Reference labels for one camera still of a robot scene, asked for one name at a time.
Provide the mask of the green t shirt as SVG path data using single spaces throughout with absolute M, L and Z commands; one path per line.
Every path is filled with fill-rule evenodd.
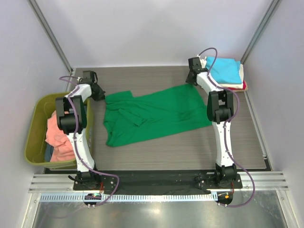
M 207 107 L 189 84 L 143 96 L 131 91 L 108 95 L 104 126 L 106 145 L 125 146 L 208 127 Z

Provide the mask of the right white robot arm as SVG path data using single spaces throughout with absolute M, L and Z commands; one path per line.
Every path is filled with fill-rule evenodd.
M 188 59 L 189 73 L 186 83 L 200 86 L 208 93 L 207 118 L 211 121 L 217 147 L 217 159 L 213 181 L 225 188 L 237 178 L 237 167 L 233 160 L 230 138 L 231 118 L 234 115 L 234 95 L 221 87 L 203 68 L 199 57 Z

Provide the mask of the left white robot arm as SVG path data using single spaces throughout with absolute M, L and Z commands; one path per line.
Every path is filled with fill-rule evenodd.
M 76 176 L 69 177 L 74 181 L 75 190 L 96 190 L 101 186 L 86 139 L 89 108 L 85 101 L 89 98 L 95 101 L 105 99 L 105 91 L 98 85 L 97 73 L 91 70 L 84 71 L 83 76 L 77 78 L 70 93 L 55 100 L 57 126 L 71 142 L 76 158 Z

